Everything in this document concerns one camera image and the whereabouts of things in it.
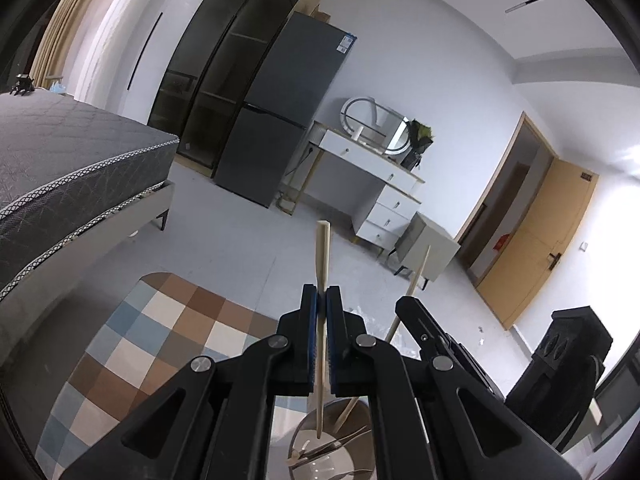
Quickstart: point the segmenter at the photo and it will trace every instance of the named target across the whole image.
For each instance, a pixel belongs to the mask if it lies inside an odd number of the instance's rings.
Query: vanity table
[[[308,142],[319,148],[319,153],[297,196],[290,200],[293,206],[284,209],[279,203],[280,209],[293,214],[320,160],[325,153],[331,153],[377,178],[378,185],[372,186],[363,197],[351,216],[351,222],[357,237],[380,248],[392,250],[420,207],[420,201],[415,195],[424,181],[385,155],[325,124],[313,124]]]

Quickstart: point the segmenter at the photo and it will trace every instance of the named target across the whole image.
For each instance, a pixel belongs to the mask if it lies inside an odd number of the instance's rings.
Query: gray tile floor
[[[408,286],[376,248],[350,242],[344,219],[300,204],[293,217],[227,192],[193,170],[173,165],[174,204],[166,230],[149,224],[93,266],[40,326],[3,378],[18,423],[31,447],[56,396],[94,334],[137,280],[168,270],[271,317],[294,310],[304,283],[315,283],[315,222],[334,223],[330,283],[345,308],[364,314],[383,335],[394,303]],[[506,393],[527,366],[508,332],[453,262],[418,297],[442,327],[462,342]],[[417,346],[401,329],[404,351]]]

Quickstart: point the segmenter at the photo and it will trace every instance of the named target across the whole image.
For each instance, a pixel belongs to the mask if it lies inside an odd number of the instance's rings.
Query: white cabinet door
[[[327,130],[324,134],[320,147],[406,193],[409,193],[416,183],[414,176],[395,164],[331,130]]]
[[[385,231],[389,231],[398,237],[404,233],[404,230],[409,225],[408,219],[380,204],[373,206],[371,213],[367,216],[367,221],[382,227]]]
[[[382,247],[387,251],[394,248],[394,245],[399,238],[395,234],[385,231],[377,225],[373,225],[371,222],[364,222],[360,229],[358,229],[356,236],[364,240],[368,240],[372,244]]]
[[[411,218],[414,217],[414,214],[420,206],[415,200],[400,193],[391,186],[385,186],[385,189],[382,190],[376,202],[391,209],[394,213],[398,213],[407,220],[411,220]]]

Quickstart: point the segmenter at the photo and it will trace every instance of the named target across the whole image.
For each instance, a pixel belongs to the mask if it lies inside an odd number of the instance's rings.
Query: refrigerator
[[[271,205],[355,40],[328,23],[292,15],[246,94],[213,176],[218,186]]]

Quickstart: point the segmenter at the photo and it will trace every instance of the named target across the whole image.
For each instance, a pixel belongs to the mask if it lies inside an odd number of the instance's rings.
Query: red object
[[[500,238],[498,238],[498,241],[494,245],[494,251],[499,251],[502,248],[502,246],[505,243],[507,243],[507,240],[509,239],[510,235],[511,233],[507,233],[505,235],[502,235]]]

